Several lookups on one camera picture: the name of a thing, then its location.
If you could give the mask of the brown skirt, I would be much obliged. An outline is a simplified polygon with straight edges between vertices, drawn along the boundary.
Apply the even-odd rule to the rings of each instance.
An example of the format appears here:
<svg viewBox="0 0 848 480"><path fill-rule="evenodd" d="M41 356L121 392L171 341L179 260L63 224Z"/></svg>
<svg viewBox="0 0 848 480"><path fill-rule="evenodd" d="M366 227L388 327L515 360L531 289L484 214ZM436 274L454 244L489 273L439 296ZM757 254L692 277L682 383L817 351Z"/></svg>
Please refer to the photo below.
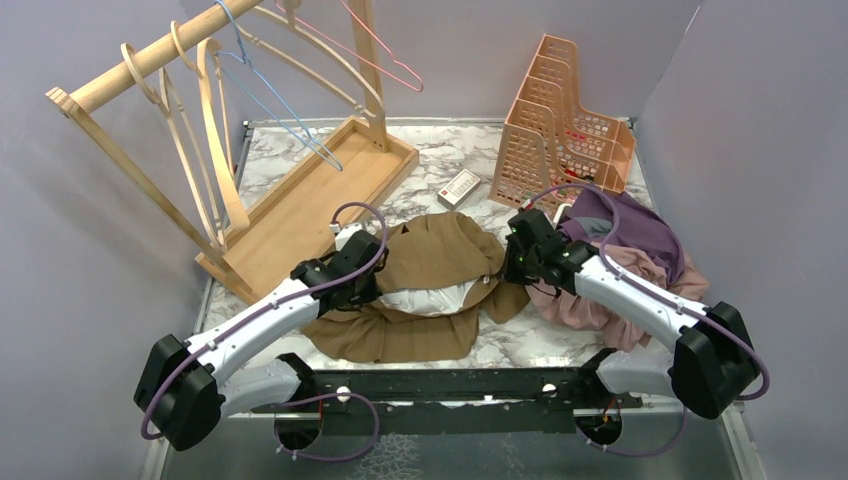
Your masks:
<svg viewBox="0 0 848 480"><path fill-rule="evenodd" d="M498 279L505 249L458 212L415 217L389 230L376 276L380 297L332 311L303 327L323 354L359 363L455 360L467 356L479 317L503 324L528 304L524 287Z"/></svg>

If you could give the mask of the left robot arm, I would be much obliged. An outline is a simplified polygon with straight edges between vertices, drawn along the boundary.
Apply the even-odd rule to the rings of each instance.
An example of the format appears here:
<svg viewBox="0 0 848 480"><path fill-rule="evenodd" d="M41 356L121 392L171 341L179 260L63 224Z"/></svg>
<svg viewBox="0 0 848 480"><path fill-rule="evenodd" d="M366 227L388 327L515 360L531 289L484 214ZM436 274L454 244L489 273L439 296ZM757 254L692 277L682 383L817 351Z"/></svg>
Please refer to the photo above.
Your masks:
<svg viewBox="0 0 848 480"><path fill-rule="evenodd" d="M387 240L359 229L331 256L299 263L270 294L212 331L157 340L133 395L143 413L141 436L165 438L184 451L234 414L275 401L294 411L309 406L315 386L287 360L245 365L284 334L333 309L372 300Z"/></svg>

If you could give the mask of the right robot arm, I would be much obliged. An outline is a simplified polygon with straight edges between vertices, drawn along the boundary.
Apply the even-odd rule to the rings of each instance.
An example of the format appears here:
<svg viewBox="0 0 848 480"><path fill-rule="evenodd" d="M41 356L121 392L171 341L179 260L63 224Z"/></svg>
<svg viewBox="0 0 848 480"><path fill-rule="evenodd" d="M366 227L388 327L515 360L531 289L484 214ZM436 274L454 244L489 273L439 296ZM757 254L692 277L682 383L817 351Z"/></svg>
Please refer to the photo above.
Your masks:
<svg viewBox="0 0 848 480"><path fill-rule="evenodd" d="M577 380L579 398L600 407L616 394L673 397L692 413L715 419L760 379L770 376L740 312L726 302L709 307L674 295L616 264L583 241L568 241L545 213L530 208L508 222L500 279L547 286L556 297L593 301L645 330L666 353L614 351Z"/></svg>

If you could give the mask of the wooden hanger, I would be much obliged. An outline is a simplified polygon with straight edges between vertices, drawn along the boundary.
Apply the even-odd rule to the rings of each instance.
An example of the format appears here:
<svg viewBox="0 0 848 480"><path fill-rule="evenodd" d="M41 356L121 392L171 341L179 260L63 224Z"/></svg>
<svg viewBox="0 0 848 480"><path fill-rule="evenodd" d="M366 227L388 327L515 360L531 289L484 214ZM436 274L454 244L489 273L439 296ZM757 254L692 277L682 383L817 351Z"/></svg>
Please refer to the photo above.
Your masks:
<svg viewBox="0 0 848 480"><path fill-rule="evenodd" d="M216 54L220 50L221 45L211 37L202 40L197 45L196 59L192 61L185 53L185 49L183 48L178 35L178 29L179 24L173 21L170 24L170 32L178 55L184 61L187 68L194 71L198 77L201 110L208 149L210 152L210 162L206 161L206 157L200 150L200 143L197 140L194 129L190 124L189 117L183 109L183 104L181 103L178 94L169 93L169 97L170 101L176 101L176 107L179 110L182 121L189 135L189 139L195 150L195 155L198 159L198 168L201 174L203 172L208 174L212 193L214 195L214 202L217 205L221 218L220 224L223 230L223 241L226 248L225 231L227 228L235 232L240 232L249 227L250 221L248 213L238 195L235 184L231 143L226 134L219 134L213 107L211 89L212 77L210 76L209 69L207 68L207 55ZM228 227L224 225L225 219L229 220Z"/></svg>
<svg viewBox="0 0 848 480"><path fill-rule="evenodd" d="M365 103L355 100L348 92L344 91L338 85L322 76L294 56L290 55L282 48L275 46L271 42L261 38L255 33L250 32L244 27L238 27L237 31L251 45L258 47L260 50L294 67L296 70L300 71L308 78L321 85L331 94L335 95L338 99L349 105L358 115L366 118L369 122L385 121L385 108L382 95L376 91L374 86L366 80L356 67L354 67L325 41L319 39L314 33L306 29L305 23L299 20L296 15L275 13L274 11L261 6L254 7L250 13L270 21L276 26L281 27L283 30L289 31L294 36L306 42L314 50L328 58L335 66L341 69L362 88L364 91Z"/></svg>
<svg viewBox="0 0 848 480"><path fill-rule="evenodd" d="M223 230L220 224L221 218L218 212L217 205L214 202L214 195L212 193L211 183L209 181L208 174L206 172L203 172L202 176L205 180L207 188L207 202L204 202L197 184L195 172L187 156L187 152L182 142L179 128L177 127L176 121L173 116L173 110L171 109L171 105L169 103L169 88L172 87L173 84L166 69L160 68L158 70L160 90L157 91L146 83L145 77L141 74L139 68L136 66L136 51L134 50L134 48L129 43L122 43L120 45L120 51L124 64L127 66L128 71L130 72L136 85L142 90L146 98L152 104L158 107L163 118L165 119L172 140L174 142L176 152L183 167L183 171L204 230L210 240L212 247L219 252L224 252L225 243L223 241Z"/></svg>

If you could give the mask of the pink skirt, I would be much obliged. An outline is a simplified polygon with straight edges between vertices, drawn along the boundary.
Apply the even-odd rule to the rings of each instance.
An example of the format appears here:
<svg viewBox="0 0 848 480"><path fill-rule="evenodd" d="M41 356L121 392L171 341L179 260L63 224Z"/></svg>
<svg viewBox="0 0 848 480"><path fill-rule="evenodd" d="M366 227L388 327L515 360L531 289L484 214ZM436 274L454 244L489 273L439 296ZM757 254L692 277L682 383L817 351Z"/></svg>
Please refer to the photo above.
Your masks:
<svg viewBox="0 0 848 480"><path fill-rule="evenodd" d="M641 250L609 245L605 253L633 274L689 300L701 301L710 286L688 253L683 254L683 273L672 283L667 281L666 269ZM645 329L595 301L565 291L557 293L544 282L529 286L527 293L544 319L577 330L601 331L608 347L629 352L637 345L647 346L651 340L651 335Z"/></svg>

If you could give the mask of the wooden hanger right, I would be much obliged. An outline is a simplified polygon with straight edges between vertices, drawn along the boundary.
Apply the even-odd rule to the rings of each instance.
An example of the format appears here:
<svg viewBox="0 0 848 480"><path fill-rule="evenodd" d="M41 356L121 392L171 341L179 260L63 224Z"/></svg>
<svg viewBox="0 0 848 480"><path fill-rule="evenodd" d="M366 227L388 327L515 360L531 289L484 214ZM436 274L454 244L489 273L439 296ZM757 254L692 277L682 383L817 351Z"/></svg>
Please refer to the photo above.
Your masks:
<svg viewBox="0 0 848 480"><path fill-rule="evenodd" d="M355 100L348 92L344 91L338 85L322 76L294 56L290 55L282 48L275 46L271 42L261 38L255 33L250 32L244 27L238 27L237 31L251 45L258 47L260 50L294 67L296 70L300 71L308 78L321 85L331 94L335 95L338 99L349 105L358 115L366 118L369 122L385 121L385 108L382 95L376 91L374 86L366 80L356 67L354 67L325 41L319 39L314 33L306 29L305 23L299 20L296 15L275 13L274 11L261 6L254 7L250 13L270 21L276 26L281 27L283 30L289 31L294 36L306 42L314 50L328 58L335 66L341 69L362 88L364 91L365 103Z"/></svg>

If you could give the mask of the wooden hanger leftmost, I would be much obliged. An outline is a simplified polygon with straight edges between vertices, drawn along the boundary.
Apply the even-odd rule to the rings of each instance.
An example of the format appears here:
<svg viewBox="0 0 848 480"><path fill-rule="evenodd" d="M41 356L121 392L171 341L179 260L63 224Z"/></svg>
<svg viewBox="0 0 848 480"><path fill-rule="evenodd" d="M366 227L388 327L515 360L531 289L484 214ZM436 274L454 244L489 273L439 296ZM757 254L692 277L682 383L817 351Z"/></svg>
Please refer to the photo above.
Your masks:
<svg viewBox="0 0 848 480"><path fill-rule="evenodd" d="M136 66L136 51L134 50L134 48L129 43L122 43L120 45L120 51L124 64L127 66L128 71L130 72L136 85L142 90L146 98L152 104L158 107L163 118L165 119L172 140L174 142L176 152L183 167L183 171L204 230L210 240L212 247L219 252L224 252L225 243L223 241L223 230L220 224L221 218L218 212L217 205L214 202L214 195L212 193L211 183L209 181L208 174L206 172L203 172L202 176L205 180L207 188L207 202L204 202L197 184L195 172L187 156L187 152L182 142L179 128L177 127L176 121L173 116L173 110L171 109L171 105L169 103L169 88L172 87L173 84L166 69L160 68L158 70L160 90L157 91L146 83L145 77L141 74L139 68Z"/></svg>

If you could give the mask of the purple garment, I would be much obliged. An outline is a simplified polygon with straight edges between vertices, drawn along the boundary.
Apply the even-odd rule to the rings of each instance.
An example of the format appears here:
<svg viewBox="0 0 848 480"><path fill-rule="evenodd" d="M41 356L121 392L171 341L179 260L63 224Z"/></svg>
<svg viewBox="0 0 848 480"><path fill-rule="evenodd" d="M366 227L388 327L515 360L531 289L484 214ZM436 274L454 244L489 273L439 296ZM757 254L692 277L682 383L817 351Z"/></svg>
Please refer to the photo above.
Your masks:
<svg viewBox="0 0 848 480"><path fill-rule="evenodd" d="M570 240L600 242L607 238L609 246L641 250L665 269L668 284L674 284L684 273L683 248L676 234L655 212L626 192L600 197L584 190L564 214L558 229Z"/></svg>

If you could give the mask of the wooden clothes rack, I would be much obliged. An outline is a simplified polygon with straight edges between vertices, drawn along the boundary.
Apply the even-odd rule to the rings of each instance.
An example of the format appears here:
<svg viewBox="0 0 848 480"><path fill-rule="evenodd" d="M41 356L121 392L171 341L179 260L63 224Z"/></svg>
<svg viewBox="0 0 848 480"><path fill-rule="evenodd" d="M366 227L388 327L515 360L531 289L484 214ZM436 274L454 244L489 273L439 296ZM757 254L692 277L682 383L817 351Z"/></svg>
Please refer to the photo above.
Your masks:
<svg viewBox="0 0 848 480"><path fill-rule="evenodd" d="M261 2L224 2L239 27L282 48L355 100L365 103L362 88L328 58L289 31L251 14L254 7L265 7ZM284 14L275 8L268 9ZM227 228L224 252L212 247L189 186L198 214L196 220L182 212L95 120L96 110L124 92L134 91L148 100L133 80L122 55L115 66L84 86L73 92L52 88L47 98L198 247L197 264L233 296L246 304L253 304L269 294L299 261L321 256L333 248L329 225L332 214L340 205L346 206L340 221L349 224L368 221L371 207L398 198L419 172L420 154L411 144L389 134L386 118L384 122L369 122L353 109L352 115L344 120L304 123L312 135L338 157L344 166L342 172L321 160L272 119L248 122L244 137L237 139L235 101L248 96L226 73L248 88L251 72L236 59L233 64L227 64L226 56L222 55L226 49L221 36L225 31L233 30L232 27L223 10L213 2L205 11L178 24L180 41L192 61L196 59L197 45L202 40L211 37L221 45L216 54L207 55L213 107L219 134L226 134L231 143L235 184L250 221L249 227L240 232ZM356 48L360 48L367 58L374 59L374 41L369 40L359 27L352 29ZM198 77L179 57L171 32L134 50L136 66L146 83L157 91L160 90L158 70L166 69L173 84L169 91L178 94L200 143L200 150L210 162ZM353 66L382 95L377 72L361 62ZM195 150L176 101L171 100L170 105L187 156L196 172L203 201L207 202L207 190ZM166 126L166 152L176 162L178 174L185 177L166 121L158 107L152 106L155 117Z"/></svg>

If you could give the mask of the small white red box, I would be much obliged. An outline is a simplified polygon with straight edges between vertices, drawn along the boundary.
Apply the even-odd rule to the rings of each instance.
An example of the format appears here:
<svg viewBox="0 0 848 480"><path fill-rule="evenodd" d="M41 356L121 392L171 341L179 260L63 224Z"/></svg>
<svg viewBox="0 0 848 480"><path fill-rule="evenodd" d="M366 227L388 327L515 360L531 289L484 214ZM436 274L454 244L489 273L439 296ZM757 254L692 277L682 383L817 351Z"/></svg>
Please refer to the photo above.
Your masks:
<svg viewBox="0 0 848 480"><path fill-rule="evenodd" d="M437 202L448 210L456 210L481 183L482 179L478 175L463 169L437 190Z"/></svg>

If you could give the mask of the peach plastic file organizer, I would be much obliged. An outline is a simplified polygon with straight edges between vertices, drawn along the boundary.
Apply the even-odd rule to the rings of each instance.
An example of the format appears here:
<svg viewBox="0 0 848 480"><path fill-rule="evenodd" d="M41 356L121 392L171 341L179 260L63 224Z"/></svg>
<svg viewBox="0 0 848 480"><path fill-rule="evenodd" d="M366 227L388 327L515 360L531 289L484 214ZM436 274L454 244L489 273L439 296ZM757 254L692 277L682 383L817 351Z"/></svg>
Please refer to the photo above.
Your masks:
<svg viewBox="0 0 848 480"><path fill-rule="evenodd" d="M627 186L635 145L625 120L582 104L577 45L546 34L506 116L489 198L518 207L563 184L536 202L553 213L575 200L582 184L620 194Z"/></svg>

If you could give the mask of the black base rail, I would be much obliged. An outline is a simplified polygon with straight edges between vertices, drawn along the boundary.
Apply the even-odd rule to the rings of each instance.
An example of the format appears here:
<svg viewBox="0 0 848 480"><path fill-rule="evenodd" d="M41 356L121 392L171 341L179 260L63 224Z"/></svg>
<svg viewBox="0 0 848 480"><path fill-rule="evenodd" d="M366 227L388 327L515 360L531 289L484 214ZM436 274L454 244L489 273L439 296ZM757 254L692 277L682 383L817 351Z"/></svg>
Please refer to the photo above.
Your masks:
<svg viewBox="0 0 848 480"><path fill-rule="evenodd" d="M316 370L290 400L265 391L230 414L271 414L325 435L573 433L576 417L637 409L587 367Z"/></svg>

